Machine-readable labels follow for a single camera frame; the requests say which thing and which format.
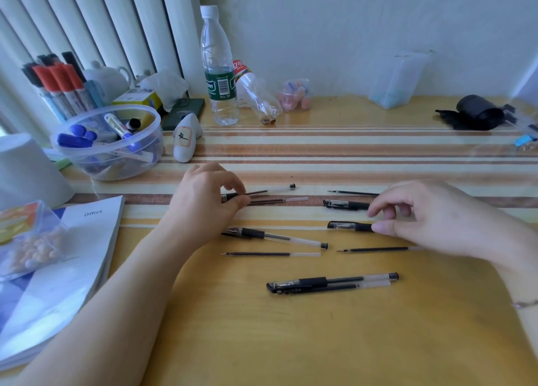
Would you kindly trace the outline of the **white teapot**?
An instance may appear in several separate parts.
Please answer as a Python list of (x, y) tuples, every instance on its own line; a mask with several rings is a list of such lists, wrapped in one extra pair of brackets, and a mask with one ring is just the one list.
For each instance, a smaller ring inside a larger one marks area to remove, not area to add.
[(111, 105), (117, 97), (131, 89), (131, 73), (123, 66), (107, 67), (94, 60), (91, 61), (91, 67), (82, 72), (86, 80), (96, 84), (104, 106)]

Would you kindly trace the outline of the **white radiator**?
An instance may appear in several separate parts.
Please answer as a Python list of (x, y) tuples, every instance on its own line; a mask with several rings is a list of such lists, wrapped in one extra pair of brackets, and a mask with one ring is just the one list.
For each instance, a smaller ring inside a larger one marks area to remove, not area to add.
[(44, 138), (58, 124), (22, 73), (37, 56), (73, 52), (132, 76), (171, 70), (201, 96), (200, 0), (0, 0), (0, 136)]

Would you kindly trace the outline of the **person's left hand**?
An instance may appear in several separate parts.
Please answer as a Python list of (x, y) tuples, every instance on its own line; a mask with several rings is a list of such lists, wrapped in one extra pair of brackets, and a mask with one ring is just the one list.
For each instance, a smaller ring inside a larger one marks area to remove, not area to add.
[(218, 237), (232, 219), (221, 194), (246, 193), (235, 173), (215, 162), (195, 165), (185, 172), (173, 195), (159, 231), (181, 248), (196, 250)]

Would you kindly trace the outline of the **white and blue marker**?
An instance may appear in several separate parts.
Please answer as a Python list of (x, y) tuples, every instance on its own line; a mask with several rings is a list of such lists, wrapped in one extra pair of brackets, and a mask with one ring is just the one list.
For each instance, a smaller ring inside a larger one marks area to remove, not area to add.
[(119, 120), (119, 118), (111, 112), (108, 112), (104, 115), (104, 120), (110, 127), (118, 134), (118, 136), (123, 140), (128, 140), (130, 142), (127, 145), (127, 148), (131, 152), (138, 152), (143, 149), (141, 142), (134, 140), (134, 134)]

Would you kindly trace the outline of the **blue capped marker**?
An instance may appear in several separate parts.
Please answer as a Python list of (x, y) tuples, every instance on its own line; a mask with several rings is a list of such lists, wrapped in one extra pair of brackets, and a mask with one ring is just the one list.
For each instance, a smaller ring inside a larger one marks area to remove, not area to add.
[(84, 125), (75, 124), (70, 128), (71, 133), (60, 133), (56, 137), (59, 146), (72, 149), (86, 149), (92, 147), (98, 139), (96, 131)]

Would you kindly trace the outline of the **clear plastic container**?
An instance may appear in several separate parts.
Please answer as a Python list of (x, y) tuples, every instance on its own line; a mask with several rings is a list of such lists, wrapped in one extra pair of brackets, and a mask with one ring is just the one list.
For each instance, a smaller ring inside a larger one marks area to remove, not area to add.
[(379, 65), (368, 99), (389, 110), (409, 103), (432, 51), (400, 53), (387, 57)]

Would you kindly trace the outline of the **yellow and white box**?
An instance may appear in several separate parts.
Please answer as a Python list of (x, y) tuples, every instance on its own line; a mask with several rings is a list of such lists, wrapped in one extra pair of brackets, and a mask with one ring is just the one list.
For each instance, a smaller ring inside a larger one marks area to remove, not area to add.
[[(143, 105), (154, 109), (160, 118), (163, 113), (163, 103), (158, 97), (158, 94), (152, 89), (135, 88), (131, 89), (121, 96), (117, 97), (112, 102), (113, 106), (124, 105)], [(131, 118), (142, 118), (149, 112), (144, 109), (115, 109), (113, 114), (121, 120), (127, 120)]]

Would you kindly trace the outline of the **black capped gel pen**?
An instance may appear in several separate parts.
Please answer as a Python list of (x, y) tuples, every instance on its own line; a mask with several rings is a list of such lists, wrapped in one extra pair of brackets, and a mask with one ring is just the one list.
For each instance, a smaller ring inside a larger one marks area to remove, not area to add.
[(330, 221), (327, 229), (331, 230), (349, 230), (353, 232), (373, 233), (371, 223), (361, 223), (353, 221)]
[(370, 206), (370, 203), (366, 202), (333, 199), (325, 199), (322, 203), (326, 208), (344, 211), (367, 211)]
[(306, 246), (313, 246), (322, 250), (327, 250), (329, 247), (329, 245), (325, 242), (273, 234), (265, 232), (263, 230), (251, 229), (246, 227), (230, 227), (221, 232), (221, 234), (228, 237), (237, 237), (241, 239), (260, 239), (273, 240), (278, 242), (289, 242)]
[(290, 290), (294, 290), (294, 289), (308, 289), (308, 288), (314, 288), (314, 287), (327, 287), (329, 285), (355, 283), (359, 281), (380, 281), (380, 280), (390, 280), (393, 283), (400, 280), (400, 275), (397, 272), (392, 272), (392, 273), (387, 273), (387, 274), (369, 274), (366, 276), (354, 276), (354, 277), (343, 277), (343, 278), (326, 278), (326, 277), (301, 278), (301, 279), (295, 279), (295, 280), (290, 280), (290, 281), (267, 283), (266, 288), (272, 294), (293, 295), (293, 294), (287, 294), (287, 293), (290, 292)]

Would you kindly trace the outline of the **white paper cup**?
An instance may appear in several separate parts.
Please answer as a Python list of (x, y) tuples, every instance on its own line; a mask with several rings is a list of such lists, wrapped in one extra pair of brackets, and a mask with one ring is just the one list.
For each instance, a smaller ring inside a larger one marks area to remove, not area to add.
[(38, 200), (56, 208), (74, 194), (69, 182), (28, 133), (0, 137), (0, 211)]

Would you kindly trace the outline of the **clear box of beads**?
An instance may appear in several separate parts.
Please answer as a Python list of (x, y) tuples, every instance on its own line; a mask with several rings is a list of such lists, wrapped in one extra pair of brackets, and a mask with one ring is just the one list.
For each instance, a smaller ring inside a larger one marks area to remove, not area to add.
[(57, 263), (68, 227), (44, 201), (0, 211), (0, 282)]

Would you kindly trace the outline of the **clear gel pen barrel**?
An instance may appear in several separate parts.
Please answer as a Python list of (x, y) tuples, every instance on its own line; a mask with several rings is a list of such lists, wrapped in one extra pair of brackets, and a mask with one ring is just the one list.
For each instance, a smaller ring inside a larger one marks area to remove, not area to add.
[[(259, 191), (246, 192), (244, 195), (248, 197), (258, 196), (258, 195), (271, 195), (271, 194), (276, 194), (280, 192), (294, 191), (296, 190), (296, 188), (297, 188), (296, 184), (288, 184), (284, 186), (277, 186), (277, 187), (263, 189)], [(238, 192), (222, 193), (221, 203), (226, 203), (239, 195), (240, 194)]]

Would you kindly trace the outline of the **clear plastic packet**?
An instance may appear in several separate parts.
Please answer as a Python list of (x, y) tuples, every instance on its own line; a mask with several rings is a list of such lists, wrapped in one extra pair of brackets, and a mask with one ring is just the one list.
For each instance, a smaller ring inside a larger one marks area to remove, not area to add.
[(518, 129), (522, 135), (531, 135), (538, 138), (538, 120), (523, 114), (510, 104), (501, 107), (505, 122)]

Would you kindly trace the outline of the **dark green phone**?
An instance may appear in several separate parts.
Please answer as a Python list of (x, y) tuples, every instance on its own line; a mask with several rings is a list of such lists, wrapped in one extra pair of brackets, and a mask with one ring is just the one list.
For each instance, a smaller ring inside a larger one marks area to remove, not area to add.
[(173, 131), (191, 113), (199, 119), (204, 108), (205, 99), (203, 98), (180, 98), (173, 104), (169, 112), (163, 112), (161, 128), (163, 131)]

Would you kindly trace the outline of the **small bag of pink items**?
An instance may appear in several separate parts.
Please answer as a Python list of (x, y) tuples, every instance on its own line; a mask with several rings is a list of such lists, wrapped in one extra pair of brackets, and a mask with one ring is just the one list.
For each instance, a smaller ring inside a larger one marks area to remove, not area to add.
[(307, 78), (292, 78), (282, 83), (277, 98), (283, 111), (309, 110), (312, 105), (312, 89)]

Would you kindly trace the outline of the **white ceramic ornament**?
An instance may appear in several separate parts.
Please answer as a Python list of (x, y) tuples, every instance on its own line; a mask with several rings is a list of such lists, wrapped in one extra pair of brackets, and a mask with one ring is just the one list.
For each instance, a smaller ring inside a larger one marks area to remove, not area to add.
[(197, 139), (203, 136), (198, 117), (189, 113), (173, 131), (173, 157), (179, 163), (188, 163), (195, 152)]

